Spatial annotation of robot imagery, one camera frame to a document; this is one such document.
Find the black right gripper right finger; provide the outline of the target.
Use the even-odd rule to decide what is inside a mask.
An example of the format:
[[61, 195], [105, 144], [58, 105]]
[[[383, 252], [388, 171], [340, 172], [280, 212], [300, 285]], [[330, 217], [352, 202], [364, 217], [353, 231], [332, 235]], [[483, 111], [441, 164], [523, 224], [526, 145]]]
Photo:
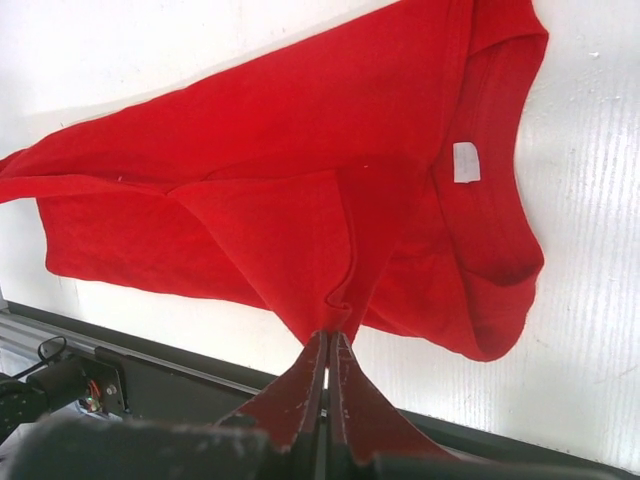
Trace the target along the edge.
[[362, 371], [343, 333], [328, 350], [327, 477], [369, 479], [379, 459], [452, 462], [458, 459], [405, 418]]

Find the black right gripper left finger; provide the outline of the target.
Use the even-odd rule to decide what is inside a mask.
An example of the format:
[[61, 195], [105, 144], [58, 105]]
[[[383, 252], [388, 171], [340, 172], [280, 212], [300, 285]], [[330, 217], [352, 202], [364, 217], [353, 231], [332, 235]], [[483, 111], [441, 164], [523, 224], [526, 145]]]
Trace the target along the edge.
[[329, 334], [314, 333], [285, 373], [216, 423], [264, 437], [264, 479], [315, 477], [328, 347]]

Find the red t shirt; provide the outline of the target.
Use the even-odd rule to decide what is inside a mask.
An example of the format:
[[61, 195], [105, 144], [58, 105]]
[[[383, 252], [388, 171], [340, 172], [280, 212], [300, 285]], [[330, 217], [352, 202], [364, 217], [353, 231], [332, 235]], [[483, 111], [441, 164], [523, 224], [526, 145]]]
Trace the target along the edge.
[[493, 361], [544, 263], [514, 147], [547, 41], [528, 1], [399, 1], [51, 134], [1, 198], [60, 276]]

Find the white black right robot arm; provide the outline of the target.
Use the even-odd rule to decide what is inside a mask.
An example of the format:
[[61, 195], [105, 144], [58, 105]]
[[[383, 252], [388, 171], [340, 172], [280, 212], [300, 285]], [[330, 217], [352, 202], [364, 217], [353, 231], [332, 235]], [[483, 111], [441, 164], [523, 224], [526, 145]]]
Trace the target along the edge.
[[1, 385], [1, 430], [34, 423], [10, 479], [454, 479], [463, 466], [414, 427], [361, 370], [347, 337], [315, 333], [295, 363], [209, 425], [52, 420], [87, 389]]

